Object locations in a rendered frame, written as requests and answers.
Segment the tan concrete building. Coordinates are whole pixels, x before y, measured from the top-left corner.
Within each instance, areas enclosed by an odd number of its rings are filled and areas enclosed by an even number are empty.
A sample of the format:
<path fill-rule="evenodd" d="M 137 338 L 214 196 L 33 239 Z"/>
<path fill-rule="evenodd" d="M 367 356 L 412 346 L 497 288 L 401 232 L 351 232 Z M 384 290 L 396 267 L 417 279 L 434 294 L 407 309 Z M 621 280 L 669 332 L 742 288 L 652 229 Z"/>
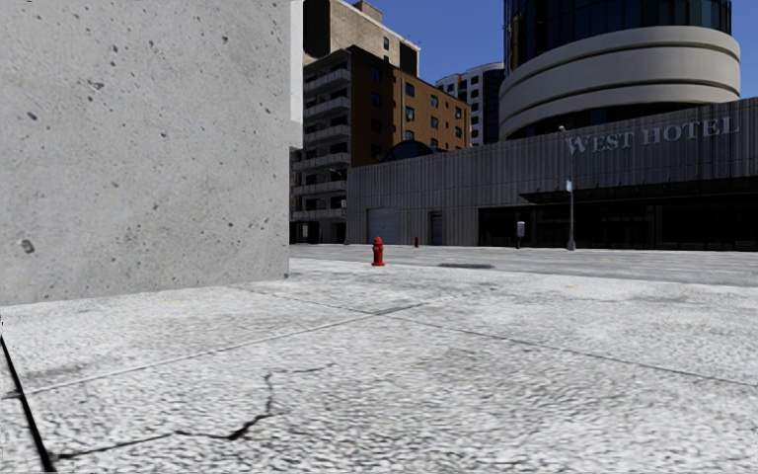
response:
<path fill-rule="evenodd" d="M 418 76 L 420 47 L 385 26 L 367 0 L 304 0 L 303 15 L 303 65 L 356 45 Z"/>

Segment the pale concrete building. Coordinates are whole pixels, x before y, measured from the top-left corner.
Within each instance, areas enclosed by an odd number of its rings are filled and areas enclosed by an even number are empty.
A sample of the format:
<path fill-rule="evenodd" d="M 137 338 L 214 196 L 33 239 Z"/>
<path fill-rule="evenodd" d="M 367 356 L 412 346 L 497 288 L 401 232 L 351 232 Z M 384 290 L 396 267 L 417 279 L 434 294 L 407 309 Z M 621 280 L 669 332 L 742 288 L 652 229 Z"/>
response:
<path fill-rule="evenodd" d="M 0 305 L 283 277 L 303 0 L 0 0 Z"/>

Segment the grey hotel building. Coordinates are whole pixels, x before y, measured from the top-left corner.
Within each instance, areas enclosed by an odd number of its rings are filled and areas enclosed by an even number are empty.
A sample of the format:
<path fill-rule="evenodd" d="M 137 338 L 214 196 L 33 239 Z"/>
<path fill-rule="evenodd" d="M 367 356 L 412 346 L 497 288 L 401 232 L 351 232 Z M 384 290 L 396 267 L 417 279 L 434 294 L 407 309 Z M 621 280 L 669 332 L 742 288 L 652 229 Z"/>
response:
<path fill-rule="evenodd" d="M 368 244 L 758 251 L 731 0 L 503 0 L 498 142 L 355 169 Z"/>

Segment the brown brick building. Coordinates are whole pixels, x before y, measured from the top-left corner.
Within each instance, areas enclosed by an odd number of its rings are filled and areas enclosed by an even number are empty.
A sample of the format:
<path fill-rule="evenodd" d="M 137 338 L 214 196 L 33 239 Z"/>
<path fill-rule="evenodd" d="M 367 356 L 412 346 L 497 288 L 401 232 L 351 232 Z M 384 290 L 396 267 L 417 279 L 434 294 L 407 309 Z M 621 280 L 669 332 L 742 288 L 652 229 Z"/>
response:
<path fill-rule="evenodd" d="M 290 240 L 342 243 L 351 169 L 384 162 L 403 142 L 470 146 L 470 107 L 356 46 L 304 68 L 304 141 L 291 159 Z"/>

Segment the white tower building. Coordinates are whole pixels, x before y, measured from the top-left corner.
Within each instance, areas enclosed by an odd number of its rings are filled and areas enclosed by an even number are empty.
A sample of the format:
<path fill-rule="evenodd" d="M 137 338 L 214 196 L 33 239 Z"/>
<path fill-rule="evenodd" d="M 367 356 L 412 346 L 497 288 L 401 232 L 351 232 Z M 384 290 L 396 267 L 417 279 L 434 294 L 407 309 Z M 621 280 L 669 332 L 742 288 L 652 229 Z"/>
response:
<path fill-rule="evenodd" d="M 434 82 L 437 89 L 470 105 L 473 146 L 498 142 L 498 94 L 504 76 L 503 63 L 491 62 Z"/>

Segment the grey street lamp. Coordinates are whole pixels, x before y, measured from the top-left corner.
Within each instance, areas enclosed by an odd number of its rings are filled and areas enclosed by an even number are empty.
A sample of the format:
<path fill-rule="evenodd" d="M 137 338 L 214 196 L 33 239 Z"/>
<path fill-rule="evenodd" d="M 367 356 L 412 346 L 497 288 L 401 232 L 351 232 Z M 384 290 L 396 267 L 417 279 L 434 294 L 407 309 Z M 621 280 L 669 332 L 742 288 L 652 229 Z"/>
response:
<path fill-rule="evenodd" d="M 574 161 L 572 151 L 569 153 L 568 157 L 568 177 L 566 179 L 566 189 L 569 196 L 569 228 L 567 249 L 569 251 L 574 251 L 576 249 L 576 245 L 574 239 Z"/>

